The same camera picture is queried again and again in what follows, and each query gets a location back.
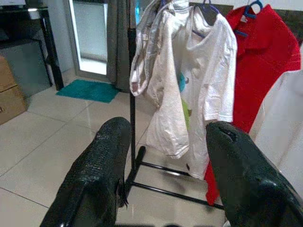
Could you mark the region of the red polo shirt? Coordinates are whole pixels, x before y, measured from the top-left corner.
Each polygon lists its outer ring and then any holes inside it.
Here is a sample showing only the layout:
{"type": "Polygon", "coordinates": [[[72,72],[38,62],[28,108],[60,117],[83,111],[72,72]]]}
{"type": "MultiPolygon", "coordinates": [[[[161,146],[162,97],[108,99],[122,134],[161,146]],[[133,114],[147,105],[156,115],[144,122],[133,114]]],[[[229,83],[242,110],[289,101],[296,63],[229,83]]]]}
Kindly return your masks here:
{"type": "Polygon", "coordinates": [[[263,99],[284,72],[299,68],[301,54],[297,39],[270,5],[255,13],[256,18],[244,17],[245,8],[230,11],[226,19],[233,31],[248,34],[235,34],[233,125],[249,134],[263,99]]]}

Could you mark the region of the aluminium framed glass door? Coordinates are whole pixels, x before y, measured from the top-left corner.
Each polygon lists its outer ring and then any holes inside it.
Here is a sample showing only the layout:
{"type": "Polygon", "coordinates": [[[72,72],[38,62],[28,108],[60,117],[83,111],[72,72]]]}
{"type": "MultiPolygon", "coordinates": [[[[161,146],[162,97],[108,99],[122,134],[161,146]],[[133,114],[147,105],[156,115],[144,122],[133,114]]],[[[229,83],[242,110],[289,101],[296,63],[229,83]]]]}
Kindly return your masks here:
{"type": "Polygon", "coordinates": [[[76,76],[107,78],[107,0],[64,0],[76,76]]]}

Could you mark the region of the blue plastic hanger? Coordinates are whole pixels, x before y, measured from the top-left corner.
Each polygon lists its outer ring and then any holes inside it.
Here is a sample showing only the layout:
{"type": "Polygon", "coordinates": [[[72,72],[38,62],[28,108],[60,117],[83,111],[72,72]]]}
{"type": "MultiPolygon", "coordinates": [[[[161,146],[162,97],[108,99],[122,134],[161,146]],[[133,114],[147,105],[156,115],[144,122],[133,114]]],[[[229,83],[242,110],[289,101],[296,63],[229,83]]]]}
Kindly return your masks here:
{"type": "MultiPolygon", "coordinates": [[[[243,13],[244,17],[256,18],[256,14],[255,14],[255,13],[253,13],[253,14],[250,13],[250,10],[252,10],[252,6],[253,6],[253,5],[256,5],[256,4],[259,6],[259,9],[260,9],[260,10],[263,9],[263,4],[262,4],[262,2],[261,2],[260,0],[255,0],[255,1],[253,1],[252,3],[250,3],[249,5],[246,6],[246,8],[245,8],[245,10],[244,10],[244,13],[243,13]]],[[[248,34],[246,34],[246,33],[244,33],[244,32],[241,32],[241,31],[239,31],[239,30],[234,30],[234,33],[235,33],[236,35],[241,35],[241,36],[243,36],[243,37],[247,37],[247,36],[248,36],[248,34]]]]}

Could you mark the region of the teal floor mat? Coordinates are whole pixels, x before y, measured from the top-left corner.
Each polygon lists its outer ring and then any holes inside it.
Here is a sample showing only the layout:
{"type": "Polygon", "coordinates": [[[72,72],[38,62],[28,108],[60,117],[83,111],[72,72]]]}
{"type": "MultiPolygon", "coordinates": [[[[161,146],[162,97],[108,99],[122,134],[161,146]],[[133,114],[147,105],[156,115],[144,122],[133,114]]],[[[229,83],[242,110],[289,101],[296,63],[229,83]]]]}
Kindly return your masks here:
{"type": "Polygon", "coordinates": [[[58,96],[110,103],[119,93],[112,84],[76,79],[56,93],[58,96]]]}

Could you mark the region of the black desk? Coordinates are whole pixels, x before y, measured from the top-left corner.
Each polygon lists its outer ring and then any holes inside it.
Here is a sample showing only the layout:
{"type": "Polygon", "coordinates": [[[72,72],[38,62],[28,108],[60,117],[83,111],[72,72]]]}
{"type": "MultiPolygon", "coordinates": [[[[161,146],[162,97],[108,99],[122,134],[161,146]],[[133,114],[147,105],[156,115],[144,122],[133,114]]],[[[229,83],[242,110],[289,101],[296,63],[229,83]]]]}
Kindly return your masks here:
{"type": "Polygon", "coordinates": [[[50,83],[57,91],[64,87],[62,73],[59,66],[53,31],[50,22],[49,8],[39,0],[24,0],[24,5],[16,4],[17,0],[8,0],[4,4],[0,0],[0,30],[8,36],[8,41],[33,39],[34,35],[42,31],[46,47],[45,63],[50,66],[52,75],[50,83]]]}

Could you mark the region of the grey curtain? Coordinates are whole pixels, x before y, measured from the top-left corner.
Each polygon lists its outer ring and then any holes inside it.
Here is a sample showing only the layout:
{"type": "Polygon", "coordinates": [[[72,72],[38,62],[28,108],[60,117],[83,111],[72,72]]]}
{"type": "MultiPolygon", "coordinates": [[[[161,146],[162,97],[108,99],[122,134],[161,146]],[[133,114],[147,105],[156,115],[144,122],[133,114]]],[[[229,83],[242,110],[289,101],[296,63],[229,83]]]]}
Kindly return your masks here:
{"type": "Polygon", "coordinates": [[[129,92],[130,64],[128,31],[135,28],[135,0],[107,1],[107,78],[129,92]]]}

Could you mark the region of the white printed t-shirt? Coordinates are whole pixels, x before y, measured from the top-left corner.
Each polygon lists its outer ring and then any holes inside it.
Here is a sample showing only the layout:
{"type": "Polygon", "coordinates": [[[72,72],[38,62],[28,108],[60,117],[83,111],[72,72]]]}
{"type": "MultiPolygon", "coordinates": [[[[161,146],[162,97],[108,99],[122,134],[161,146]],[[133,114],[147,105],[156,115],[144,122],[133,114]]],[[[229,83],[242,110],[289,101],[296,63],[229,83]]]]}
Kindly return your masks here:
{"type": "Polygon", "coordinates": [[[206,125],[233,121],[237,41],[224,16],[209,25],[198,8],[186,28],[179,84],[189,137],[184,160],[189,174],[202,180],[209,164],[206,125]]]}

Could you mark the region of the printed brown cardboard box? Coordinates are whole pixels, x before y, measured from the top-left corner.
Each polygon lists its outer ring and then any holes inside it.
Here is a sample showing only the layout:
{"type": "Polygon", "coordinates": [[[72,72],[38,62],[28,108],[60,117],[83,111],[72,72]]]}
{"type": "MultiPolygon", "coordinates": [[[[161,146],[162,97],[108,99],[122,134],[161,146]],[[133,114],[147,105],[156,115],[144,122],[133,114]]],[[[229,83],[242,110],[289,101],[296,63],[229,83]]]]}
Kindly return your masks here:
{"type": "Polygon", "coordinates": [[[0,55],[0,125],[26,110],[25,98],[14,79],[9,63],[0,55]]]}

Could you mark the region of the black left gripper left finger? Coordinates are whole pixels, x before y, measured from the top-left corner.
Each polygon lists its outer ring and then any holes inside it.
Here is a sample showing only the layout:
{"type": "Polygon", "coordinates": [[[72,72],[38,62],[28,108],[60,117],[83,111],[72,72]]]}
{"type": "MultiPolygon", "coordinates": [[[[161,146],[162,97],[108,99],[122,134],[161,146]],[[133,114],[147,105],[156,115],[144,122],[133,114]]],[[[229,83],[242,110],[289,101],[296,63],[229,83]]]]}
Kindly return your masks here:
{"type": "Polygon", "coordinates": [[[114,227],[128,204],[125,165],[131,125],[124,117],[106,121],[73,162],[40,227],[114,227]]]}

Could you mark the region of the cream hanging garment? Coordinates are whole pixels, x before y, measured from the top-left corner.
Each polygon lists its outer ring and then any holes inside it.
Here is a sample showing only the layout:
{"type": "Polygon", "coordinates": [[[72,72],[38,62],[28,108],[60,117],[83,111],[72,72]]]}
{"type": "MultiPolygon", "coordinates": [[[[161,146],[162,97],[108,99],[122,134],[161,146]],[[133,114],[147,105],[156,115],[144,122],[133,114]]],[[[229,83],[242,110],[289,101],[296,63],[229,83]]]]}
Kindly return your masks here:
{"type": "Polygon", "coordinates": [[[130,91],[145,95],[156,111],[146,132],[147,145],[173,159],[189,149],[178,79],[189,18],[188,0],[152,0],[136,28],[130,91]]]}

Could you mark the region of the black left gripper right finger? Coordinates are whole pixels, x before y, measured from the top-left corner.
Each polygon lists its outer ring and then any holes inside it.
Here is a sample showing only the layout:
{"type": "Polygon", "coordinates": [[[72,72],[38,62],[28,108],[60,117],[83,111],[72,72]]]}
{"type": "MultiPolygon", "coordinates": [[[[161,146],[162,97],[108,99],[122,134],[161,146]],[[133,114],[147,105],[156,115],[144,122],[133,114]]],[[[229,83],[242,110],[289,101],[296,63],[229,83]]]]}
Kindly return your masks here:
{"type": "Polygon", "coordinates": [[[231,227],[303,227],[303,199],[247,133],[211,122],[206,143],[231,227]]]}

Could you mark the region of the black and silver clothes rack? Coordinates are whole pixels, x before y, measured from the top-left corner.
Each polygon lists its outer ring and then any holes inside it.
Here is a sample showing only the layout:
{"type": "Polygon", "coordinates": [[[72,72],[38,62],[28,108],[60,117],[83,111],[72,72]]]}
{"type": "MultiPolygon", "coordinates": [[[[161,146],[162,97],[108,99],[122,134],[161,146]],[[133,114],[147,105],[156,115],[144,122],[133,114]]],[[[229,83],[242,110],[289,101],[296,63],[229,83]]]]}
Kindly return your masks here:
{"type": "Polygon", "coordinates": [[[162,193],[164,195],[168,195],[168,196],[172,196],[178,199],[182,199],[185,201],[190,201],[193,203],[197,203],[200,205],[204,205],[204,206],[208,206],[211,208],[216,208],[216,209],[220,209],[220,210],[224,210],[224,207],[222,205],[219,204],[214,204],[214,205],[210,205],[208,204],[207,201],[204,200],[200,200],[197,198],[193,198],[193,197],[189,197],[189,196],[185,196],[183,194],[179,194],[179,193],[175,193],[175,192],[170,192],[164,189],[160,189],[157,187],[152,187],[152,186],[148,186],[142,183],[137,183],[135,182],[136,177],[137,177],[137,173],[140,169],[140,166],[146,166],[146,167],[150,167],[150,168],[154,168],[154,169],[158,169],[158,170],[162,170],[162,171],[167,171],[169,173],[172,174],[180,174],[182,176],[187,176],[189,177],[190,175],[184,171],[179,171],[176,169],[171,169],[171,168],[167,168],[164,166],[159,166],[156,164],[152,164],[152,163],[147,163],[143,161],[144,155],[146,153],[146,147],[145,146],[141,146],[138,154],[136,154],[136,150],[135,150],[135,97],[132,94],[129,94],[130,96],[130,124],[131,124],[131,133],[132,133],[132,137],[131,137],[131,145],[130,145],[130,149],[131,149],[131,170],[130,173],[126,179],[125,182],[125,193],[126,196],[129,195],[131,188],[133,186],[135,187],[139,187],[142,189],[146,189],[149,191],[153,191],[153,192],[158,192],[158,193],[162,193]]]}

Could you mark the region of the large white shirt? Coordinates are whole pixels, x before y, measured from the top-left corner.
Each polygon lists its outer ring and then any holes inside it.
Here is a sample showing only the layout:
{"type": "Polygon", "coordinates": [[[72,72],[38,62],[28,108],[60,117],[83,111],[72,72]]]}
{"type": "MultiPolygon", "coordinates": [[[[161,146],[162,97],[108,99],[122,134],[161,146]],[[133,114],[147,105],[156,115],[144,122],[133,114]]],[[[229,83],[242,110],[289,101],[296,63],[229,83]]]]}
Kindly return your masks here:
{"type": "Polygon", "coordinates": [[[265,156],[303,197],[303,44],[299,68],[269,90],[250,130],[265,156]]]}

